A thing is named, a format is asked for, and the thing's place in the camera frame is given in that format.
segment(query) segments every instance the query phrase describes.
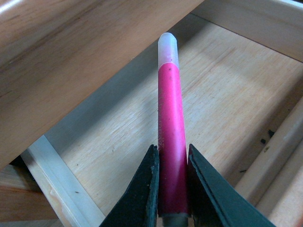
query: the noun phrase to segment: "wooden drawer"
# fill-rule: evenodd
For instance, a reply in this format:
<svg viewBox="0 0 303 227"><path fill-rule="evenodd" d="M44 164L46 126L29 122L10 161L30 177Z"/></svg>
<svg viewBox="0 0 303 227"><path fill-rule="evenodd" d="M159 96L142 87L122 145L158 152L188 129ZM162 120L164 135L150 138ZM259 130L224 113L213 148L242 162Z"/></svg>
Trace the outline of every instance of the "wooden drawer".
<svg viewBox="0 0 303 227"><path fill-rule="evenodd" d="M303 7L261 2L206 0L169 30L178 41L187 143L233 186L266 148L268 130L277 131L303 96ZM157 144L157 57L155 41L45 133L105 215ZM293 153L264 195L251 199L278 227L302 225L302 153Z"/></svg>

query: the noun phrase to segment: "marker cap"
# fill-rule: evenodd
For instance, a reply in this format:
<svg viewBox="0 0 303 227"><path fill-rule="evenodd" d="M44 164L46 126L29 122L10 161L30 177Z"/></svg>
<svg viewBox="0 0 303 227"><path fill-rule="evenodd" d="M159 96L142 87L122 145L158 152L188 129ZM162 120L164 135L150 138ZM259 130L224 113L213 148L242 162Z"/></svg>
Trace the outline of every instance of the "marker cap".
<svg viewBox="0 0 303 227"><path fill-rule="evenodd" d="M158 69L165 63L174 63L179 69L177 40L171 33L163 33L158 41Z"/></svg>

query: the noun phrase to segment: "pink marker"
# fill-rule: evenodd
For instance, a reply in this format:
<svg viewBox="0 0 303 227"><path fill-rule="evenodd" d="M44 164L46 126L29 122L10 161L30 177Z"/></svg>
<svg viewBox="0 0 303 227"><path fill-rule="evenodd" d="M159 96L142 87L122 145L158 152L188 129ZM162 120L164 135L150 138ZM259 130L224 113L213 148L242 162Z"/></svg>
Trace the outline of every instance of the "pink marker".
<svg viewBox="0 0 303 227"><path fill-rule="evenodd" d="M165 227L187 227L186 142L177 41L171 33L164 33L159 39L158 61L158 213Z"/></svg>

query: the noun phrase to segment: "light wood surface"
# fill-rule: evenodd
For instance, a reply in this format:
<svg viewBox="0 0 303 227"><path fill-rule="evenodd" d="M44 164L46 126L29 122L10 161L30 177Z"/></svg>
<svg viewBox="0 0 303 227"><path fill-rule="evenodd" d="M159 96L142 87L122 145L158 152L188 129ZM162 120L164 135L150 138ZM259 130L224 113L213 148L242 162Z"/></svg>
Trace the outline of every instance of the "light wood surface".
<svg viewBox="0 0 303 227"><path fill-rule="evenodd" d="M101 224L105 216L45 136L21 157L65 227L98 227Z"/></svg>
<svg viewBox="0 0 303 227"><path fill-rule="evenodd" d="M303 95L303 64L193 15L171 32L187 143L237 182ZM157 143L157 68L154 43L45 134L105 215Z"/></svg>
<svg viewBox="0 0 303 227"><path fill-rule="evenodd" d="M0 169L202 1L100 1L2 67Z"/></svg>
<svg viewBox="0 0 303 227"><path fill-rule="evenodd" d="M303 4L293 0L206 0L194 14L303 61Z"/></svg>
<svg viewBox="0 0 303 227"><path fill-rule="evenodd" d="M303 141L261 198L257 208L277 227L302 227Z"/></svg>
<svg viewBox="0 0 303 227"><path fill-rule="evenodd" d="M256 205L302 139L303 98L238 182L236 191Z"/></svg>
<svg viewBox="0 0 303 227"><path fill-rule="evenodd" d="M28 48L35 48L50 33L84 13L96 0L0 1L0 66Z"/></svg>
<svg viewBox="0 0 303 227"><path fill-rule="evenodd" d="M22 189L27 191L41 192L37 183L30 178L30 173L25 169L7 165L0 172L0 187Z"/></svg>
<svg viewBox="0 0 303 227"><path fill-rule="evenodd" d="M0 172L0 204L0 222L58 218L29 173L11 165Z"/></svg>

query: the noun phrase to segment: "marker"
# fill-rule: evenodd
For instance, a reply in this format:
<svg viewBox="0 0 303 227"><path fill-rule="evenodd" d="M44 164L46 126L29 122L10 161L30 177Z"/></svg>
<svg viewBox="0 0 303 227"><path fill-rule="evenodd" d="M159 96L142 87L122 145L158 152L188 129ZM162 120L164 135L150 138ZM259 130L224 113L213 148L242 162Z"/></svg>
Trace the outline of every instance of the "marker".
<svg viewBox="0 0 303 227"><path fill-rule="evenodd" d="M165 227L188 226L187 156L176 38L158 41L158 214Z"/></svg>

